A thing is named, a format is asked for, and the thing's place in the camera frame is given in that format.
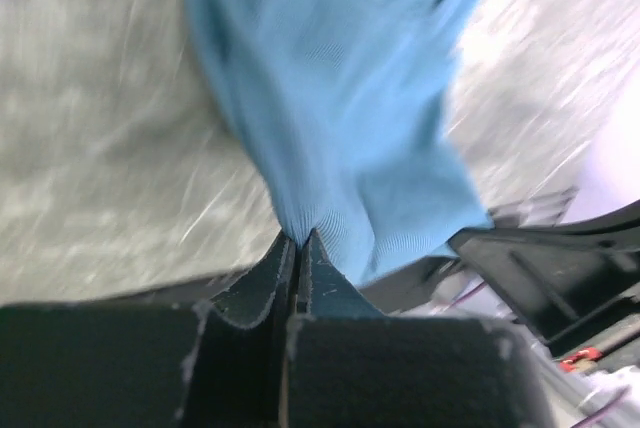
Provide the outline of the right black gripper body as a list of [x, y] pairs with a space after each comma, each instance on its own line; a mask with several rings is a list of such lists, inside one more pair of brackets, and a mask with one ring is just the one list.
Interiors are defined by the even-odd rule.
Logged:
[[638, 203], [556, 227], [464, 229], [449, 244], [549, 348], [639, 311]]

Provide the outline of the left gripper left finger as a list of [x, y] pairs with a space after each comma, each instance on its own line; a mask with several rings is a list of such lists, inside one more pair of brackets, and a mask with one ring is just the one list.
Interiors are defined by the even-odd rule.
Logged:
[[295, 246], [253, 268], [1, 310], [5, 427], [266, 427], [278, 417]]

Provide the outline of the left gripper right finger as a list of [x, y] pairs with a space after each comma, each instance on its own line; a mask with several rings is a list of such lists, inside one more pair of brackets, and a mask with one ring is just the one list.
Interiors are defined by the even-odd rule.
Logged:
[[329, 262], [300, 253], [282, 388], [286, 427], [546, 427], [533, 355], [507, 322], [388, 316]]

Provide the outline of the plain blue tank top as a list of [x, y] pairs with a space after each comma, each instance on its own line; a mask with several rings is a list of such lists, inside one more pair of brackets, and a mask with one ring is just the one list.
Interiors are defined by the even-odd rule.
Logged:
[[283, 231], [361, 285], [491, 223], [446, 135], [479, 0], [184, 0], [219, 110]]

